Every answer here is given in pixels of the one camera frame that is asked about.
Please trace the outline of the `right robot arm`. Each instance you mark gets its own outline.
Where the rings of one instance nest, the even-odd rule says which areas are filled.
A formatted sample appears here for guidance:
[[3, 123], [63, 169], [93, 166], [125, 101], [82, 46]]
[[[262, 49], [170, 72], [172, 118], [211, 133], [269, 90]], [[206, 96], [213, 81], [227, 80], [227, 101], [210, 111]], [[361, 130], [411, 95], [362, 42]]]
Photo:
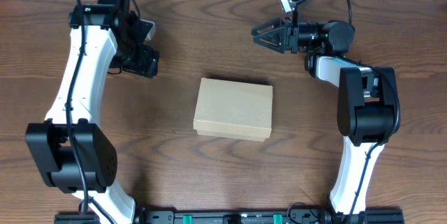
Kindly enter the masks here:
[[319, 223], [368, 223], [366, 194], [374, 166], [400, 125], [394, 70], [347, 59], [354, 34], [348, 22], [290, 18], [276, 18], [251, 30], [258, 45], [282, 54], [305, 52], [305, 70], [338, 89], [337, 125], [344, 147]]

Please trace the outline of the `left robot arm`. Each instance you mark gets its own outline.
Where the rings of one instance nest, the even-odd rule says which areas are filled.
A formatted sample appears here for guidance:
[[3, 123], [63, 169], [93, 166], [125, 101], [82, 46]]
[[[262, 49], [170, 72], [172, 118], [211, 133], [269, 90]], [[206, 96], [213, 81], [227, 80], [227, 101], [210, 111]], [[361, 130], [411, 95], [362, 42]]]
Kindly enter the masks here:
[[134, 0], [79, 3], [70, 14], [71, 45], [57, 97], [25, 141], [49, 187], [80, 200], [76, 214], [56, 223], [144, 223], [145, 210], [117, 179], [117, 151], [101, 130], [101, 102], [111, 69], [152, 78], [159, 53], [148, 41], [155, 23]]

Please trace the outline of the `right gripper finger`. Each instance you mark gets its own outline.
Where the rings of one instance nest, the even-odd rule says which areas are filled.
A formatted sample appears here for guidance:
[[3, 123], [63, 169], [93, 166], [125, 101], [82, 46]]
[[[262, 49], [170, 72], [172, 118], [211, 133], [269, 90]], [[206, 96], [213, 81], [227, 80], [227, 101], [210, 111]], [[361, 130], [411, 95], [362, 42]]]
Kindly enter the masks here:
[[284, 36], [283, 20], [277, 17], [262, 25], [258, 25], [251, 30], [251, 35], [259, 38], [282, 38]]
[[255, 44], [266, 47], [269, 50], [273, 50], [281, 54], [285, 53], [284, 44], [278, 36], [254, 36], [254, 42]]

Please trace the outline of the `cardboard box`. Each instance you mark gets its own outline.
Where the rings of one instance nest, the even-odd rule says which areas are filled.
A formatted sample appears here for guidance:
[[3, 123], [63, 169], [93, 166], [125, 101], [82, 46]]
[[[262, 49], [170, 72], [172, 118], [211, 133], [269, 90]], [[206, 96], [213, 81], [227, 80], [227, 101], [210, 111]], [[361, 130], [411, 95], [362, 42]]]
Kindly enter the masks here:
[[273, 86], [202, 78], [193, 129], [199, 135], [263, 142], [272, 133]]

